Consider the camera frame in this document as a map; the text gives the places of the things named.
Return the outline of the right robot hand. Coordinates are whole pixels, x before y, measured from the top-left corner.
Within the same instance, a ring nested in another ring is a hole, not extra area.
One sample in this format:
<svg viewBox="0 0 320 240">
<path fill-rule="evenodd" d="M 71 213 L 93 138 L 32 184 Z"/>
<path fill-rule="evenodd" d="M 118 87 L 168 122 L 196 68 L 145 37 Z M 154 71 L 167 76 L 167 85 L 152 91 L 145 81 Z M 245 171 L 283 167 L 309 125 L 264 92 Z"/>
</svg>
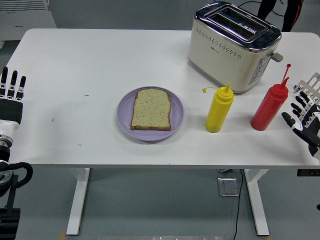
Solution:
<svg viewBox="0 0 320 240">
<path fill-rule="evenodd" d="M 299 105 L 292 102 L 291 107 L 298 121 L 287 112 L 281 115 L 292 131 L 308 144 L 310 154 L 320 160 L 320 104 L 303 91 L 295 100 Z"/>
</svg>

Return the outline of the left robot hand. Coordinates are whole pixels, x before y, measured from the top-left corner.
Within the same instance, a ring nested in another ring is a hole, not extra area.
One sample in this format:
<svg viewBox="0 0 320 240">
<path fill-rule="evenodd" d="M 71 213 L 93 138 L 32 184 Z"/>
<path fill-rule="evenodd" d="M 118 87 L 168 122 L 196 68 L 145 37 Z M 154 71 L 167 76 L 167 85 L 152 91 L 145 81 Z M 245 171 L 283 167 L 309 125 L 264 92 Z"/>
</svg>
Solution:
<svg viewBox="0 0 320 240">
<path fill-rule="evenodd" d="M 19 85 L 16 70 L 12 72 L 10 81 L 7 78 L 8 68 L 5 66 L 0 78 L 0 135 L 13 138 L 22 121 L 26 77 L 21 77 Z"/>
</svg>

